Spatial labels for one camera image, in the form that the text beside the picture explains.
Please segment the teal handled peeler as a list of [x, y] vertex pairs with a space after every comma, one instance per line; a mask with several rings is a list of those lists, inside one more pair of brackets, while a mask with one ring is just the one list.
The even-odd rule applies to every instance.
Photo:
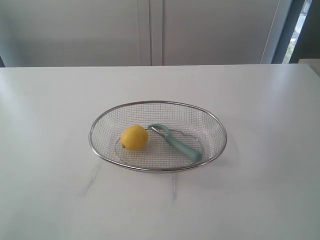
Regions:
[[148, 130], [152, 130], [160, 135], [169, 145], [174, 149], [181, 152], [184, 156], [191, 159], [193, 162], [197, 163], [202, 160], [202, 154], [189, 147], [188, 145], [182, 143], [181, 141], [174, 138], [171, 134], [171, 130], [163, 124], [150, 124], [147, 126]]

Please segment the yellow lemon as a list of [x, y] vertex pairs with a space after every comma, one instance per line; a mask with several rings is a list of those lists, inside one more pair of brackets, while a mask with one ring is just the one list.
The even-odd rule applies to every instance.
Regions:
[[140, 125], [126, 128], [121, 137], [121, 145], [129, 151], [138, 151], [145, 147], [148, 142], [148, 132]]

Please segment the oval steel mesh basket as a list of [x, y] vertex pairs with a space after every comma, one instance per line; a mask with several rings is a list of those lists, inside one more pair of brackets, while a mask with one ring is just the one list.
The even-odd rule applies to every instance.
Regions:
[[[148, 129], [161, 124], [172, 136], [199, 151], [202, 160], [193, 162], [169, 145], [162, 136]], [[125, 129], [138, 125], [147, 130], [147, 144], [140, 150], [125, 149], [121, 135]], [[121, 104], [103, 112], [89, 132], [93, 152], [106, 162], [133, 171], [146, 173], [181, 172], [203, 166], [218, 158], [227, 145], [227, 131], [209, 111], [194, 105], [145, 100]]]

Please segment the white cabinet doors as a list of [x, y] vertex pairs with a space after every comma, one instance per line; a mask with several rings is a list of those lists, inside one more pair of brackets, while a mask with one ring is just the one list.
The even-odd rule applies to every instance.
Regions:
[[269, 64], [288, 0], [3, 0], [6, 67]]

